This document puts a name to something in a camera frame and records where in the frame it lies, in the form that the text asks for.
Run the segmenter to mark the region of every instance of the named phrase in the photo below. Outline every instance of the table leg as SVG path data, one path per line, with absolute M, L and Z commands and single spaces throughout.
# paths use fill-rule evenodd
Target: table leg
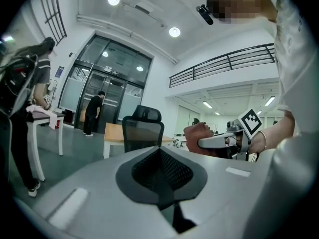
M 37 138 L 36 138 L 36 123 L 32 123 L 31 124 L 31 133 L 32 133 L 32 141 L 31 141 L 31 149 L 32 149 L 32 156 L 33 156 L 33 160 L 35 163 L 35 168 L 36 168 L 36 172 L 38 174 L 38 177 L 41 181 L 45 180 L 43 171 L 42 171 L 42 167 L 41 167 L 41 163 L 40 163 L 40 159 L 39 159 L 39 152 L 38 152 L 38 143 L 37 143 Z
M 59 155 L 60 156 L 63 156 L 62 131 L 63 131 L 63 118 L 60 119 L 60 124 L 59 124 Z
M 110 157 L 110 143 L 107 141 L 104 141 L 104 150 L 103 150 L 103 157 L 109 158 Z

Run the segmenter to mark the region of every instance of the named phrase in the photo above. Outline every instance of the wrist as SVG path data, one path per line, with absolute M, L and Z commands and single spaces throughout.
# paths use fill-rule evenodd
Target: wrist
M 44 109 L 47 111 L 50 109 L 50 107 L 51 107 L 51 104 L 48 104 L 46 107 L 44 107 Z
M 263 133 L 258 132 L 252 139 L 249 148 L 250 153 L 261 153 L 265 150 L 267 143 Z

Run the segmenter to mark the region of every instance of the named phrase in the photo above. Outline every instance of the chair headrest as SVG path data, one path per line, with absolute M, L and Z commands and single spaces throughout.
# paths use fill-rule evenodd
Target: chair headrest
M 132 117 L 136 120 L 144 121 L 144 122 L 160 122 L 161 114 L 159 110 L 156 110 L 151 107 L 140 106 L 136 107 L 135 112 Z

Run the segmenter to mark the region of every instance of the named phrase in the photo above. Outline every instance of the sign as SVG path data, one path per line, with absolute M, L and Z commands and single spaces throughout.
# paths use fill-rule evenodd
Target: sign
M 56 71 L 55 77 L 60 78 L 62 72 L 63 72 L 64 67 L 59 66 L 58 70 Z
M 111 71 L 111 74 L 115 74 L 115 75 L 119 75 L 119 73 L 118 72 L 116 72 L 116 71 Z
M 258 133 L 262 122 L 253 109 L 247 110 L 238 117 L 242 127 L 246 130 L 247 135 L 252 139 Z
M 113 71 L 111 70 L 110 68 L 106 67 L 104 68 L 104 71 L 105 72 L 108 72 L 108 73 L 111 73 L 111 74 L 114 74 L 114 75 L 119 75 L 119 73 L 117 71 Z

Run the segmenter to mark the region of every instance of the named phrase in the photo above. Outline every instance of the glass door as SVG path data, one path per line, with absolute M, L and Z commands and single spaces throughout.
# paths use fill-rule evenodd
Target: glass door
M 83 129 L 86 108 L 92 97 L 100 91 L 105 92 L 102 108 L 95 120 L 93 132 L 104 133 L 105 124 L 116 123 L 116 115 L 119 109 L 121 96 L 124 91 L 125 81 L 104 73 L 92 71 L 81 97 L 78 109 L 76 128 Z

